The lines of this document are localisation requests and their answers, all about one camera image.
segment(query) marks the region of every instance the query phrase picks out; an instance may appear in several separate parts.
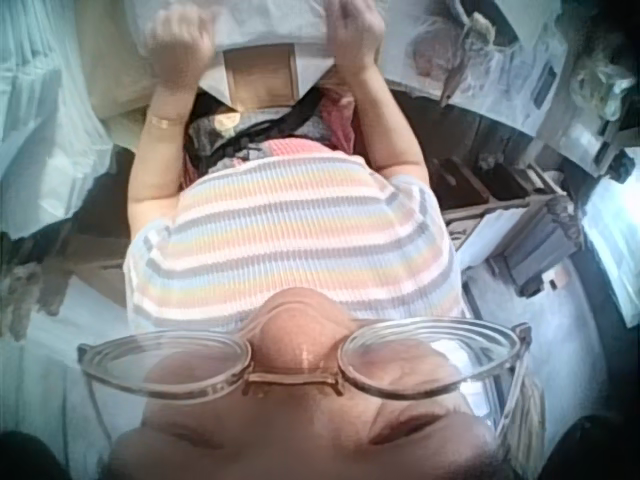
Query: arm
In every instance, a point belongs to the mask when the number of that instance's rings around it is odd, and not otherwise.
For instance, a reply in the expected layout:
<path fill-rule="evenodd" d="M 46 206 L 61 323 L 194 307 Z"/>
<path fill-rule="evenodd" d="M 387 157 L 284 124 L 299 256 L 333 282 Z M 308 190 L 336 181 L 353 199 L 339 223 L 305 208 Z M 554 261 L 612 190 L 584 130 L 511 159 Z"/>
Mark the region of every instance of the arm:
<path fill-rule="evenodd" d="M 375 63 L 384 21 L 373 0 L 327 0 L 329 43 L 356 100 L 371 166 L 383 177 L 429 174 L 407 119 Z"/>
<path fill-rule="evenodd" d="M 127 210 L 132 238 L 177 208 L 184 129 L 198 81 L 213 56 L 209 18 L 196 7 L 161 11 L 148 35 L 158 86 L 129 177 Z"/>

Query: hand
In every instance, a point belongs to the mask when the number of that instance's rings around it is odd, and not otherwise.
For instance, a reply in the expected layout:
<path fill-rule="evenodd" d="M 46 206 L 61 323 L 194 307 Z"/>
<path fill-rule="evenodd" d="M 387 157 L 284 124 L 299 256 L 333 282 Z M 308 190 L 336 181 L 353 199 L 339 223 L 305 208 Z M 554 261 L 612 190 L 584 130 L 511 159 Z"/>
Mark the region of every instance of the hand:
<path fill-rule="evenodd" d="M 345 80 L 375 67 L 384 20 L 374 0 L 325 0 L 325 6 L 327 40 Z"/>
<path fill-rule="evenodd" d="M 147 47 L 160 86 L 171 91 L 197 89 L 215 47 L 213 15 L 194 5 L 172 5 L 156 15 Z"/>

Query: nose bridge pad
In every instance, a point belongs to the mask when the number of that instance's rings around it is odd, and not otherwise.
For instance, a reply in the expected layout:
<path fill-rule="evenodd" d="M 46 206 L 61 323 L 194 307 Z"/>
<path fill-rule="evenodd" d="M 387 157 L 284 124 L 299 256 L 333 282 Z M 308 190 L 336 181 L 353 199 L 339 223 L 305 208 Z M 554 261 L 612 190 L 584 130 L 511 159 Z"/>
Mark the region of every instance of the nose bridge pad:
<path fill-rule="evenodd" d="M 318 391 L 333 394 L 337 397 L 344 396 L 344 381 L 338 373 L 309 373 L 309 374 L 269 374 L 249 373 L 244 385 L 242 395 L 255 395 L 265 397 L 273 387 L 314 387 Z"/>

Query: glasses frame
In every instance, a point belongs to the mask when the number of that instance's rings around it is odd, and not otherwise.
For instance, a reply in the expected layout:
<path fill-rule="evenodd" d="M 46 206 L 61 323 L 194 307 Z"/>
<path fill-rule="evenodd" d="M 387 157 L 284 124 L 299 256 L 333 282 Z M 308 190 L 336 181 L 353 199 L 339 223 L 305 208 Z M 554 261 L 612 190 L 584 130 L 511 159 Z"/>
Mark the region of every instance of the glasses frame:
<path fill-rule="evenodd" d="M 496 362 L 495 364 L 490 365 L 488 368 L 480 370 L 474 375 L 467 376 L 463 379 L 451 382 L 435 389 L 432 388 L 429 391 L 425 392 L 399 393 L 397 391 L 375 387 L 369 383 L 366 383 L 366 381 L 358 379 L 358 375 L 354 375 L 353 372 L 346 371 L 346 369 L 343 367 L 341 358 L 344 353 L 345 345 L 347 345 L 353 338 L 356 338 L 358 332 L 366 330 L 369 327 L 380 328 L 385 327 L 386 325 L 397 326 L 399 324 L 402 324 L 403 322 L 416 322 L 421 320 L 424 322 L 432 323 L 471 322 L 477 325 L 487 325 L 492 326 L 493 328 L 500 328 L 503 331 L 510 330 L 514 335 L 514 338 L 517 340 L 518 345 L 517 348 L 513 350 L 512 354 L 504 360 Z M 340 348 L 338 350 L 338 367 L 334 371 L 314 373 L 264 373 L 253 371 L 254 363 L 252 361 L 252 349 L 249 342 L 247 342 L 246 340 L 243 340 L 241 342 L 237 341 L 231 335 L 213 333 L 207 330 L 161 330 L 158 332 L 145 333 L 142 335 L 144 335 L 145 339 L 151 339 L 153 337 L 166 337 L 167 334 L 189 336 L 193 335 L 194 333 L 196 333 L 200 337 L 202 337 L 202 335 L 211 335 L 212 338 L 215 338 L 218 341 L 226 339 L 228 342 L 233 343 L 235 346 L 239 346 L 241 349 L 245 350 L 245 360 L 237 367 L 228 370 L 222 375 L 203 382 L 189 384 L 187 386 L 188 388 L 185 388 L 184 386 L 154 385 L 149 383 L 146 384 L 145 388 L 136 388 L 130 385 L 123 384 L 121 382 L 110 380 L 107 376 L 98 374 L 97 372 L 93 371 L 92 368 L 90 368 L 89 361 L 96 356 L 106 355 L 104 353 L 105 350 L 106 352 L 108 352 L 109 347 L 113 346 L 114 344 L 119 344 L 121 346 L 121 350 L 123 344 L 125 347 L 127 345 L 130 345 L 132 350 L 136 350 L 136 346 L 137 348 L 139 348 L 139 339 L 141 337 L 140 335 L 122 337 L 119 339 L 101 343 L 96 346 L 91 346 L 88 344 L 78 345 L 78 363 L 84 374 L 89 397 L 93 409 L 96 413 L 100 429 L 103 431 L 109 445 L 113 444 L 113 439 L 111 437 L 111 434 L 109 433 L 109 429 L 107 428 L 106 422 L 104 421 L 101 410 L 98 406 L 95 390 L 93 388 L 93 382 L 108 386 L 124 393 L 130 393 L 136 396 L 154 400 L 163 400 L 177 403 L 196 403 L 213 400 L 220 396 L 226 395 L 232 390 L 238 388 L 240 385 L 242 385 L 243 395 L 249 395 L 254 387 L 261 386 L 295 387 L 302 385 L 316 385 L 329 387 L 337 396 L 343 396 L 345 391 L 345 383 L 351 385 L 358 391 L 381 399 L 396 401 L 415 401 L 452 393 L 458 390 L 463 382 L 483 381 L 505 371 L 506 369 L 513 369 L 514 377 L 511 389 L 503 409 L 501 420 L 498 424 L 498 427 L 496 428 L 497 437 L 499 439 L 503 439 L 506 434 L 506 428 L 510 422 L 512 413 L 515 409 L 516 402 L 519 397 L 519 392 L 526 370 L 525 358 L 532 343 L 531 326 L 526 323 L 521 323 L 515 325 L 510 329 L 507 329 L 505 327 L 500 327 L 483 320 L 445 319 L 435 317 L 428 317 L 423 319 L 408 319 L 404 321 L 391 320 L 367 325 L 361 329 L 358 329 L 356 332 L 347 337 L 345 341 L 340 345 Z"/>
<path fill-rule="evenodd" d="M 518 342 L 517 348 L 515 348 L 511 355 L 507 358 L 496 362 L 493 365 L 485 367 L 480 371 L 474 373 L 471 376 L 467 376 L 463 379 L 452 381 L 446 385 L 439 386 L 437 388 L 431 388 L 427 391 L 418 392 L 400 392 L 397 389 L 390 390 L 385 388 L 376 387 L 367 382 L 366 379 L 361 378 L 357 372 L 348 366 L 344 358 L 345 347 L 354 339 L 358 338 L 359 332 L 366 331 L 368 328 L 397 328 L 407 322 L 431 322 L 435 324 L 437 322 L 467 322 L 475 325 L 491 326 L 492 328 L 500 328 L 503 331 L 510 330 L 515 339 Z M 194 333 L 198 336 L 198 340 L 202 341 L 203 336 L 209 336 L 210 340 L 216 342 L 225 341 L 229 345 L 240 349 L 240 354 L 243 355 L 244 361 L 239 363 L 236 367 L 229 369 L 224 374 L 217 377 L 207 379 L 205 381 L 196 382 L 188 385 L 160 385 L 146 383 L 144 387 L 135 387 L 129 385 L 126 382 L 114 381 L 108 376 L 101 375 L 95 371 L 91 365 L 95 362 L 96 357 L 107 358 L 109 357 L 109 350 L 118 345 L 119 348 L 115 349 L 116 352 L 124 352 L 124 355 L 130 355 L 136 350 L 141 350 L 140 338 L 144 338 L 148 343 L 155 338 L 158 340 L 166 338 L 167 335 L 183 337 L 185 340 L 189 340 L 190 336 Z M 231 390 L 234 390 L 242 384 L 242 393 L 248 395 L 255 386 L 282 386 L 292 387 L 301 385 L 318 385 L 329 387 L 337 396 L 344 395 L 344 385 L 349 384 L 356 390 L 359 390 L 365 394 L 378 397 L 385 400 L 396 401 L 412 401 L 412 400 L 424 400 L 427 398 L 433 398 L 447 393 L 456 391 L 462 382 L 467 381 L 481 381 L 489 377 L 492 377 L 506 368 L 516 366 L 518 361 L 524 356 L 531 345 L 531 327 L 528 324 L 519 324 L 511 329 L 499 327 L 490 322 L 482 320 L 466 320 L 466 319 L 442 319 L 442 318 L 424 318 L 424 319 L 408 319 L 408 320 L 392 320 L 379 322 L 372 325 L 365 326 L 358 329 L 352 335 L 347 337 L 345 341 L 340 345 L 338 350 L 338 362 L 337 369 L 326 372 L 313 372 L 313 373 L 263 373 L 254 371 L 253 352 L 251 345 L 246 340 L 238 341 L 231 335 L 218 334 L 210 331 L 194 331 L 194 330 L 161 330 L 158 332 L 145 333 L 141 335 L 131 335 L 128 337 L 119 338 L 109 342 L 104 342 L 97 346 L 90 346 L 87 344 L 80 344 L 78 346 L 78 362 L 82 368 L 85 376 L 92 381 L 114 388 L 121 392 L 130 393 L 137 396 L 142 396 L 154 400 L 164 400 L 170 402 L 197 402 L 206 401 L 218 398 Z"/>

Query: woman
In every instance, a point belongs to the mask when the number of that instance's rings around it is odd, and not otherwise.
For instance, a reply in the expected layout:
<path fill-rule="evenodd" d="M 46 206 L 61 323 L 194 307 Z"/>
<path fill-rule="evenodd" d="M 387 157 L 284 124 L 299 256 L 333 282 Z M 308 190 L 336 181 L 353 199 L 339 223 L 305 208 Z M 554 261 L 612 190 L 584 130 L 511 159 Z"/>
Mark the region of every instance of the woman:
<path fill-rule="evenodd" d="M 255 371 L 319 372 L 335 367 L 356 319 L 461 316 L 460 272 L 420 146 L 376 67 L 383 20 L 373 0 L 330 0 L 327 14 L 371 168 L 309 140 L 272 140 L 273 157 L 210 173 L 183 192 L 184 128 L 214 49 L 197 8 L 158 16 L 149 41 L 159 85 L 129 185 L 136 329 L 251 330 Z M 191 353 L 170 356 L 147 379 L 179 385 L 221 361 Z M 429 360 L 399 369 L 378 362 L 372 375 L 455 376 L 435 351 L 421 358 Z M 420 415 L 407 410 L 412 403 L 309 385 L 266 397 L 236 389 L 195 405 L 149 402 L 142 424 L 118 439 L 108 474 L 496 478 L 492 432 L 460 393 L 417 403 Z"/>
<path fill-rule="evenodd" d="M 328 7 L 372 168 L 319 143 L 274 140 L 272 158 L 183 192 L 184 128 L 214 50 L 195 7 L 160 13 L 149 38 L 159 85 L 129 183 L 136 327 L 235 328 L 291 287 L 360 318 L 460 316 L 460 274 L 420 145 L 375 64 L 383 20 L 369 0 Z"/>

